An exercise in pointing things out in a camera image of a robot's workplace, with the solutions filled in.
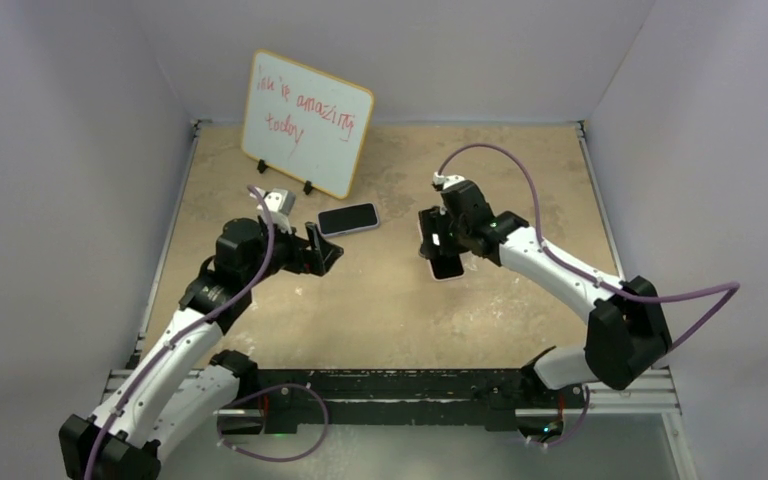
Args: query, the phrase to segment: gray floor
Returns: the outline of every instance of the gray floor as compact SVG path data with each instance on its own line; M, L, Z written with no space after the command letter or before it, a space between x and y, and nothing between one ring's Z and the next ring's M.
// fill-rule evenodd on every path
M245 437L243 448L265 455L300 453L321 427L286 436ZM555 450L526 448L517 434L480 427L334 426L303 460L273 464L217 447L208 422L163 467L163 480L193 478L310 480L588 479L673 480L677 473L659 415L592 415L577 438Z

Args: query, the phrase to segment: wooden tabletop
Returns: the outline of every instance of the wooden tabletop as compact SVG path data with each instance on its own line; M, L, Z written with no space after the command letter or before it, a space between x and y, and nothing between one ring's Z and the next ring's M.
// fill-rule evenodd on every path
M211 354L236 349L262 368L508 368L551 345L583 343L582 321L527 278L467 254L464 277L437 282L418 256L417 212L441 202L432 173L458 147L488 142L512 151L532 173L546 238L616 273L574 127L371 127L345 200L318 191L305 196L300 182L276 171L259 174L240 138L240 126L201 132L144 351L213 255L225 222L256 218L248 184L296 192L290 219L302 235L318 212L361 202L378 207L381 226L337 237L345 255L325 277L280 272L264 281ZM501 154L466 151L446 173L475 181L497 214L511 210L533 220L528 185Z

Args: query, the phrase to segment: gray wall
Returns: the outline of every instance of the gray wall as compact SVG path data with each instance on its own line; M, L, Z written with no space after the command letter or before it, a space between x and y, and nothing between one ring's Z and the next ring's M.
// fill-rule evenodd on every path
M589 137L628 271L743 282L672 364L701 478L768 478L768 0L657 1Z
M0 478L62 478L57 429L133 346L188 118L126 0L0 1Z
M187 111L239 120L254 50L370 88L376 121L581 120L654 0L136 0Z

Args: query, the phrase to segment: yellow whiteboard frame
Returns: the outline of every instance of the yellow whiteboard frame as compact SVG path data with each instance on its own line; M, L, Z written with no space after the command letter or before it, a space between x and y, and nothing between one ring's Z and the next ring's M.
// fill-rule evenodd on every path
M358 154L357 154L357 157L355 157L354 165L352 165L352 175L349 177L349 188L346 190L346 194L341 197L341 196L335 194L334 192L326 190L326 189L324 189L324 188L314 184L313 182L311 182L311 186L313 188L319 190L320 192L328 194L328 195L330 195L330 196L332 196L332 197L334 197L334 198L336 198L338 200L345 200L352 193L352 185L355 183L355 173L357 172L357 164L358 164L358 162L360 162L360 154L363 151L363 146L364 146L364 143L366 142L366 134L369 131L369 124L372 123L372 111L375 108L375 95L372 93L371 90L369 90L366 87L361 87L360 85L358 85L356 83L352 83L352 82L349 82L347 80L343 80L342 78L339 78L339 77L336 77L334 75L331 75L330 73L323 72L322 70L318 70L318 69L313 68L311 66L308 66L308 65L305 65L303 63L297 62L297 61L295 61L295 60L293 60L291 58L287 58L287 57L285 57L283 55L278 55L277 53L272 52L270 50L266 50L266 49L263 49L263 48L259 48L259 49L255 50L254 55L252 55L251 71L249 72L249 85L248 85L248 92L246 93L246 108L245 108L245 111L243 112L243 131L242 131L242 136L240 138L240 149L243 151L243 153L246 154L247 157L251 158L255 162L259 162L261 159L257 158L255 155L252 155L252 154L250 154L249 152L246 151L246 146L245 146L246 118L248 118L248 116L249 116L249 95L251 95L252 82L254 81L254 67L255 67L255 63L254 62L257 59L258 54L261 54L261 53L262 54L266 54L266 55L270 55L272 57L275 57L275 58L277 58L279 60L282 60L282 61L285 61L287 63L292 63L293 65L296 65L298 67L304 68L304 69L309 70L309 71L311 71L313 73L317 73L317 74L322 75L324 77L328 77L331 80L335 80L337 82L343 83L345 85L348 85L350 87L356 88L358 90L361 90L361 91L366 92L367 94L369 94L369 98L371 99L371 102L369 103L369 112L367 113L366 126L364 126L363 133L361 134L360 145L358 146ZM278 168L278 167L273 167L272 165L269 165L269 164L267 164L266 166L271 168L272 170L275 170L277 172L283 173L284 175L286 175L286 176L288 176L290 178L298 180L299 182L305 183L305 182L308 181L308 179L299 178L296 175L293 175L292 173L285 171L284 169L281 169L281 168Z

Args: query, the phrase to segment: table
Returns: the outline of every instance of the table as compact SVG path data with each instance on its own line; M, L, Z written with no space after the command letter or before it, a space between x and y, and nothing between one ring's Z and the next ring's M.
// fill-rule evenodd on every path
M201 130L144 352L213 254L225 222L255 217L248 184L296 192L291 221L302 234L319 211L367 201L378 207L381 226L338 237L345 255L323 278L281 272L267 279L209 355L236 349L261 368L510 368L551 345L582 344L581 320L528 279L465 255L464 277L437 282L419 258L417 212L441 202L431 175L449 153L473 142L503 146L526 164L548 239L617 272L574 125L373 126L345 200L318 191L305 196L300 182L273 170L259 174L240 139L239 125ZM498 152L466 151L446 173L475 181L496 213L534 218L525 179Z

